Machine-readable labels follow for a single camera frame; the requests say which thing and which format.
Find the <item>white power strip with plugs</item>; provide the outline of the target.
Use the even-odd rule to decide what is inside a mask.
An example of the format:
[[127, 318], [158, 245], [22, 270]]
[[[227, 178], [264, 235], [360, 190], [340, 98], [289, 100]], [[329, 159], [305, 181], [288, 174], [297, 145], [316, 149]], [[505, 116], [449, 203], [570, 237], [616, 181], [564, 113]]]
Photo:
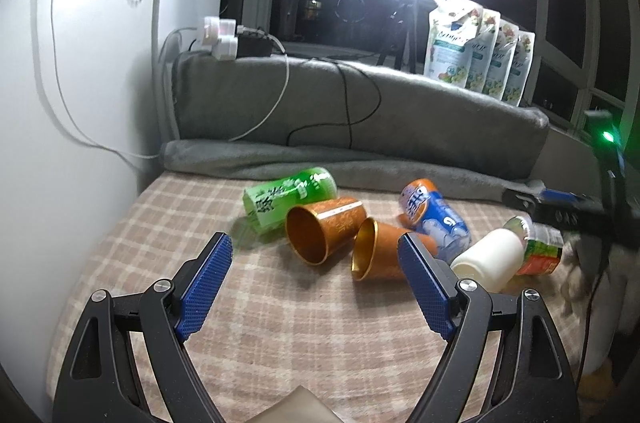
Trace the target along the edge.
[[233, 61], [238, 55], [239, 39], [236, 21], [219, 16], [204, 16], [198, 28], [195, 47], [211, 54], [218, 61]]

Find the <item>plaid beige seat cover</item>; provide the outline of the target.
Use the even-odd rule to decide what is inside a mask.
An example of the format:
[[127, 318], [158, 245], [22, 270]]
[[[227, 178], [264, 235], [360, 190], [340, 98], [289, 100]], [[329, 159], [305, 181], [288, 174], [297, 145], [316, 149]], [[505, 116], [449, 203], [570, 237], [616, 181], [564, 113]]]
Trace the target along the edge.
[[186, 344], [222, 416], [244, 422], [304, 387], [349, 422], [402, 422], [445, 349], [402, 281], [352, 279], [349, 251], [310, 267], [282, 231], [258, 235], [245, 183], [166, 172], [89, 256], [54, 333], [54, 391], [90, 295], [139, 293], [173, 276], [216, 232], [233, 263], [205, 325]]

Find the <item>black tripod stand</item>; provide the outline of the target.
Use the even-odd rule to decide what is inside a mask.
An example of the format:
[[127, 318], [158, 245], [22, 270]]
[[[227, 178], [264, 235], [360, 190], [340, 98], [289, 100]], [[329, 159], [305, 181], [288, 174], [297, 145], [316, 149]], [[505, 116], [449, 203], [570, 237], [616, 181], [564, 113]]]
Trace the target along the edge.
[[394, 69], [401, 71], [404, 66], [405, 51], [408, 51], [409, 73], [416, 73], [416, 0], [398, 0], [398, 6], [390, 16], [390, 23], [376, 61], [377, 66], [385, 64], [387, 57], [394, 57]]

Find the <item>red green label cup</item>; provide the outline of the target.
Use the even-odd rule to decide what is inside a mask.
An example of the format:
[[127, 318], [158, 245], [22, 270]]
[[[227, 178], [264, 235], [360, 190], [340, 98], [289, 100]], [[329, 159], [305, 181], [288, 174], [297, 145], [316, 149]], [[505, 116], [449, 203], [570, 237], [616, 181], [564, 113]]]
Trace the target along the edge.
[[503, 227], [523, 242], [523, 264], [516, 272], [518, 276], [551, 275], [558, 267], [564, 247], [560, 230], [534, 223], [528, 215], [514, 216]]

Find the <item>copper metallic cup left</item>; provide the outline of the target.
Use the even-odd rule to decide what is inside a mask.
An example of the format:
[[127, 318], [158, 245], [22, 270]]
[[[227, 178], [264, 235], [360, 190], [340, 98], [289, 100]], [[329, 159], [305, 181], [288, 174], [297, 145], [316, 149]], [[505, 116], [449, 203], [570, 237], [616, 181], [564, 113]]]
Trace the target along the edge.
[[367, 217], [366, 208], [356, 198], [334, 198], [292, 207], [285, 217], [285, 232], [304, 263], [320, 266], [355, 240]]

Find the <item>white plastic cup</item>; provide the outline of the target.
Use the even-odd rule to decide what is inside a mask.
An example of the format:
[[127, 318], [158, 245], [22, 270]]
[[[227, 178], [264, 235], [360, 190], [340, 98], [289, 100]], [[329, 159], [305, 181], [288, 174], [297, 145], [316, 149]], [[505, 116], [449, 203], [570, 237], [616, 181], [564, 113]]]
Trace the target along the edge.
[[471, 279], [489, 293], [499, 293], [524, 263], [524, 240], [515, 232], [492, 230], [450, 265], [456, 276]]

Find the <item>copper metallic cup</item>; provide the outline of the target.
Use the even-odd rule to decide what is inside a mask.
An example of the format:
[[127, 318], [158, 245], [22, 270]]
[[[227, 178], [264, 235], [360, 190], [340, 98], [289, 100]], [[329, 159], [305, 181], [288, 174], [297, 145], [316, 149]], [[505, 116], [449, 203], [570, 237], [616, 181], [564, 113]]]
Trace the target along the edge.
[[380, 223], [372, 217], [363, 221], [352, 248], [352, 279], [357, 282], [405, 279], [398, 261], [398, 241], [407, 233], [417, 235], [424, 247], [437, 255], [436, 241], [429, 235]]
[[356, 198], [334, 198], [292, 207], [285, 217], [285, 232], [304, 263], [320, 266], [355, 240], [367, 217], [366, 208]]

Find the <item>grey rolled blanket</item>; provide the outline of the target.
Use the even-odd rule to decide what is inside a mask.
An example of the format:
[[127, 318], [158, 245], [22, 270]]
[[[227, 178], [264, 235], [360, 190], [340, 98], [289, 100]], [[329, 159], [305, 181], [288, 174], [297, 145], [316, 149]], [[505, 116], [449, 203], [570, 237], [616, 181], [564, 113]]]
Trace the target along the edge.
[[338, 187], [400, 192], [416, 179], [428, 179], [445, 198], [499, 202], [506, 189], [539, 193], [539, 179], [499, 178], [469, 169], [422, 163], [324, 146], [276, 146], [256, 142], [174, 140], [163, 145], [160, 159], [169, 172], [215, 178], [267, 181], [322, 167]]

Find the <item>copper metallic cup right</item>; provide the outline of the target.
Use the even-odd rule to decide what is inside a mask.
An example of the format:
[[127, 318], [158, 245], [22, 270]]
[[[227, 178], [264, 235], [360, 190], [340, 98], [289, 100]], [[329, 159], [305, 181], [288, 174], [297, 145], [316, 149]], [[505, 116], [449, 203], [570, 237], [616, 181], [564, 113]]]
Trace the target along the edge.
[[380, 223], [372, 217], [363, 221], [352, 248], [352, 279], [357, 282], [405, 279], [398, 261], [398, 241], [407, 233], [417, 235], [424, 247], [437, 255], [436, 241], [429, 235]]

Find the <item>orange blue Arctic Ocean cup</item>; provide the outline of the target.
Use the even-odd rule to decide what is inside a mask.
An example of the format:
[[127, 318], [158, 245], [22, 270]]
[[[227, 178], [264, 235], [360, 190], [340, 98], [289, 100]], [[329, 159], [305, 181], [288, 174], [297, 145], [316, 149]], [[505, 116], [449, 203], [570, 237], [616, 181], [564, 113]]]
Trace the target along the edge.
[[472, 243], [471, 232], [462, 217], [445, 201], [428, 179], [417, 179], [402, 189], [399, 204], [414, 231], [431, 237], [436, 257], [451, 264]]

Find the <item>green tea label cup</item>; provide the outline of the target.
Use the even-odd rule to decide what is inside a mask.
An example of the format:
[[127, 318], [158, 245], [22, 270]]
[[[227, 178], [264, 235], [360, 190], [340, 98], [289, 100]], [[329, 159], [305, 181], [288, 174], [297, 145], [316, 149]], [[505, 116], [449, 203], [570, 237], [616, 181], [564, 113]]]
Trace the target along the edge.
[[294, 206], [334, 198], [337, 185], [332, 175], [325, 168], [313, 167], [245, 189], [243, 206], [248, 224], [261, 235], [280, 228]]

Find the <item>white spout pouch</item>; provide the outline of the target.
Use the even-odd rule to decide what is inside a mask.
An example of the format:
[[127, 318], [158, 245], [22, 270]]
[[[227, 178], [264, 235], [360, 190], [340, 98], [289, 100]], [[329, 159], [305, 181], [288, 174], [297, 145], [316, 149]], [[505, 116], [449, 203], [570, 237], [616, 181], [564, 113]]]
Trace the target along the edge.
[[500, 100], [503, 95], [506, 80], [508, 79], [513, 61], [516, 45], [518, 44], [518, 32], [520, 28], [506, 20], [500, 20], [498, 36], [491, 61], [483, 94]]
[[535, 34], [519, 32], [509, 76], [503, 89], [503, 102], [513, 106], [520, 105], [533, 63], [534, 48]]
[[428, 14], [424, 75], [463, 88], [469, 77], [471, 44], [477, 38], [484, 8], [472, 0], [434, 0]]
[[480, 28], [471, 42], [472, 59], [465, 88], [481, 92], [484, 88], [492, 54], [500, 31], [501, 14], [484, 8]]

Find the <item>grey sofa back cushion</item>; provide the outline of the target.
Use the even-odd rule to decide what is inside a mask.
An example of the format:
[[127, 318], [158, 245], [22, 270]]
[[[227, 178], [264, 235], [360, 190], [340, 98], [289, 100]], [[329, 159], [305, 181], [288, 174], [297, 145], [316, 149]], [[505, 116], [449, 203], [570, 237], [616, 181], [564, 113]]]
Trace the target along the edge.
[[356, 62], [185, 52], [171, 68], [177, 135], [324, 146], [525, 179], [550, 122], [536, 109]]

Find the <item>black power adapter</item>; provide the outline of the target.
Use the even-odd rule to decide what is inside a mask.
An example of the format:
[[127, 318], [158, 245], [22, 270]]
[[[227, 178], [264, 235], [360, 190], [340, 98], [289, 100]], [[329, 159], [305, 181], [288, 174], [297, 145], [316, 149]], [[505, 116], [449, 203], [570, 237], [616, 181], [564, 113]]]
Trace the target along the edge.
[[266, 36], [243, 34], [238, 37], [238, 52], [241, 58], [268, 58], [271, 56], [273, 44]]

